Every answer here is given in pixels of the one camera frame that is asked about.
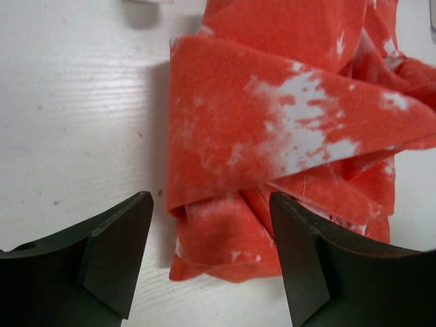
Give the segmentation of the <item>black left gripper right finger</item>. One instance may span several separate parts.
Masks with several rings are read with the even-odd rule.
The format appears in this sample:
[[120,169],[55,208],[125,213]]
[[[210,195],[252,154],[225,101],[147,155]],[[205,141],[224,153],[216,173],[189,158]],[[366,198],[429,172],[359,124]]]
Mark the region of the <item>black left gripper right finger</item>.
[[270,213],[294,326],[434,326],[435,252],[361,236],[283,193]]

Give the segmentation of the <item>red white patterned trousers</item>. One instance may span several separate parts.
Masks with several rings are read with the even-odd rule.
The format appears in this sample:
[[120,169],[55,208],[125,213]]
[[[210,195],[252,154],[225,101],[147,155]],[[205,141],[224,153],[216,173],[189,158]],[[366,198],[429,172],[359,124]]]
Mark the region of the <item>red white patterned trousers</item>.
[[394,157],[435,146],[435,68],[396,1],[208,1],[170,47],[169,278],[281,274],[271,193],[388,243]]

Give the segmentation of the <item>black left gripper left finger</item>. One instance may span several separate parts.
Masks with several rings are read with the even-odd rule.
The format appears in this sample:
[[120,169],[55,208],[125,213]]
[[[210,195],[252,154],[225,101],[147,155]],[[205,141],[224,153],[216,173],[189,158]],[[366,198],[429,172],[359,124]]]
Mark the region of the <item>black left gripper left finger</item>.
[[151,217],[141,191],[50,236],[1,252],[2,326],[120,326],[129,317]]

